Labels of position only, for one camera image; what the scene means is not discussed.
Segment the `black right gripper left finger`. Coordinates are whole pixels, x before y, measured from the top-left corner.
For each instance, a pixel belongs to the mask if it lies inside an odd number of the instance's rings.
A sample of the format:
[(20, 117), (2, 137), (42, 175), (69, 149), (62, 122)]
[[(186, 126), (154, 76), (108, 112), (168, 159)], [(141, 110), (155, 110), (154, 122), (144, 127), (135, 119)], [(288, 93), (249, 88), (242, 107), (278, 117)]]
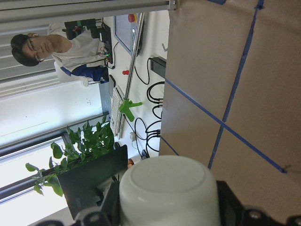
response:
[(111, 183), (100, 212), (105, 226), (120, 225), (119, 182)]

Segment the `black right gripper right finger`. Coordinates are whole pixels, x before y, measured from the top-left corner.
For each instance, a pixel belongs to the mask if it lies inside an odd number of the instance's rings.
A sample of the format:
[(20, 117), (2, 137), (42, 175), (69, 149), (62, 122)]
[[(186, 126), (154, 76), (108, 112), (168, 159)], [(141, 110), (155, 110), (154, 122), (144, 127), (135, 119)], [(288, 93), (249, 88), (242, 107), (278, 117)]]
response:
[(245, 210), (225, 181), (216, 181), (222, 226), (239, 226)]

